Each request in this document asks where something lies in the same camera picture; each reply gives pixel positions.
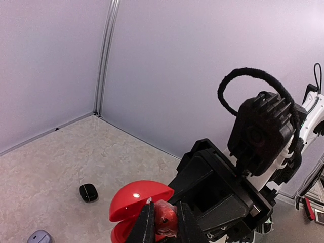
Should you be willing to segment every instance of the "gray computer mouse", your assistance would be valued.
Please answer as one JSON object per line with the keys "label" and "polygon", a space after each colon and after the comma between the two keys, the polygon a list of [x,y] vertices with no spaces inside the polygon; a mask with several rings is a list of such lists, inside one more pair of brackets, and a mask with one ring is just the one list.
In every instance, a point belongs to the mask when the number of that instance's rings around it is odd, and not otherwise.
{"label": "gray computer mouse", "polygon": [[27,243],[52,243],[52,237],[45,230],[38,230],[31,235]]}

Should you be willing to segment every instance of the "white wall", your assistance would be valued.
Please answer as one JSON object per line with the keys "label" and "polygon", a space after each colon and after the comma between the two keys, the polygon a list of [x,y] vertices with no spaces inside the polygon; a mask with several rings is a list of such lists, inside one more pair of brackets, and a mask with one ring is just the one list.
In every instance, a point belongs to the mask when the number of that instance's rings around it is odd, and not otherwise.
{"label": "white wall", "polygon": [[0,1],[0,153],[93,110],[110,1]]}
{"label": "white wall", "polygon": [[[122,0],[103,117],[178,157],[205,137],[224,149],[235,117],[217,99],[222,78],[234,68],[264,69],[302,102],[314,63],[324,65],[323,13],[319,0]],[[261,90],[272,89],[243,77],[225,97],[238,109]]]}

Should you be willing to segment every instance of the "black cable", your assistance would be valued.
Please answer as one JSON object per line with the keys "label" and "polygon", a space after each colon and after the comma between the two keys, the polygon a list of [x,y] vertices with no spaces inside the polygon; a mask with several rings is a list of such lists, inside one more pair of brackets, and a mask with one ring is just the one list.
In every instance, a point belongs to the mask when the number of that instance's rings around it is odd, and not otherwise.
{"label": "black cable", "polygon": [[316,100],[315,100],[315,103],[314,103],[313,106],[309,109],[309,111],[307,112],[307,115],[313,111],[313,109],[314,109],[315,106],[317,105],[318,101],[319,101],[319,97],[317,96],[317,97],[316,97]]}
{"label": "black cable", "polygon": [[290,106],[290,113],[292,115],[292,123],[293,127],[295,129],[295,134],[294,138],[292,141],[291,146],[289,147],[289,151],[292,152],[294,151],[295,157],[296,157],[296,166],[301,164],[301,153],[299,149],[297,148],[297,143],[299,139],[299,131],[300,131],[300,126],[299,126],[299,117],[298,114],[294,108],[295,106],[295,101],[292,98],[292,96],[289,94],[289,92],[284,88],[284,86],[273,76],[268,74],[267,72],[255,68],[239,68],[239,69],[234,69],[229,75],[225,76],[224,79],[221,81],[219,84],[218,88],[218,99],[221,102],[221,104],[234,116],[237,116],[237,111],[235,111],[233,108],[229,106],[229,104],[226,102],[224,99],[224,91],[226,89],[226,86],[231,82],[234,78],[239,77],[239,76],[251,76],[254,78],[259,78],[264,81],[266,81],[269,85],[274,87],[274,89],[280,94],[282,98],[285,98],[286,104],[291,103]]}
{"label": "black cable", "polygon": [[[317,80],[316,66],[319,67],[319,77],[320,77],[319,78],[319,84],[318,84],[318,80]],[[317,85],[317,88],[318,88],[318,93],[321,94],[322,93],[322,67],[318,62],[316,62],[314,64],[314,77],[315,77],[316,85]]]}
{"label": "black cable", "polygon": [[300,193],[300,195],[297,198],[296,201],[296,209],[299,210],[299,203],[300,203],[300,199],[306,195],[306,193],[309,192],[310,189],[312,189],[312,187],[316,184],[316,182],[319,180],[322,172],[324,170],[324,165],[321,166],[321,168],[317,171],[315,177],[313,178],[313,180],[308,184],[308,186]]}
{"label": "black cable", "polygon": [[316,204],[319,204],[319,205],[321,205],[321,206],[324,206],[324,202],[322,202],[322,201],[318,201],[318,200],[316,200],[316,199],[313,199],[313,198],[310,198],[310,197],[307,197],[307,196],[306,196],[306,198],[307,198],[308,200],[312,201],[313,203],[316,203]]}

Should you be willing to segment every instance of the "marble floor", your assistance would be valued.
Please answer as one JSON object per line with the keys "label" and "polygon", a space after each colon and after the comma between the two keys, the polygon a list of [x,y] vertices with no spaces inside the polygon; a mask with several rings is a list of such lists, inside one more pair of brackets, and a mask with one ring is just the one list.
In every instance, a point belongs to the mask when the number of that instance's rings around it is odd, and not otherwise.
{"label": "marble floor", "polygon": [[[168,184],[179,161],[94,116],[0,157],[0,242],[27,242],[44,229],[55,243],[110,242],[109,205],[136,180]],[[92,183],[99,200],[78,189]]]}

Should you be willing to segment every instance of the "red toy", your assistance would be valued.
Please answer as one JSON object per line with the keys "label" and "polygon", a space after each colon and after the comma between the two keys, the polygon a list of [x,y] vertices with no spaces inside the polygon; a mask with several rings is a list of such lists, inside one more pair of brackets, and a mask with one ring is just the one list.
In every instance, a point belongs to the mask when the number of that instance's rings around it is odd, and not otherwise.
{"label": "red toy", "polygon": [[[124,243],[126,241],[142,207],[147,203],[149,198],[154,203],[159,200],[168,201],[173,194],[173,189],[155,181],[136,181],[119,190],[113,198],[109,210],[109,219],[111,222],[121,221],[111,232],[112,243]],[[159,241],[164,237],[162,235],[156,235],[155,240]]]}
{"label": "red toy", "polygon": [[155,233],[167,237],[177,237],[178,216],[177,207],[160,200],[154,203]]}

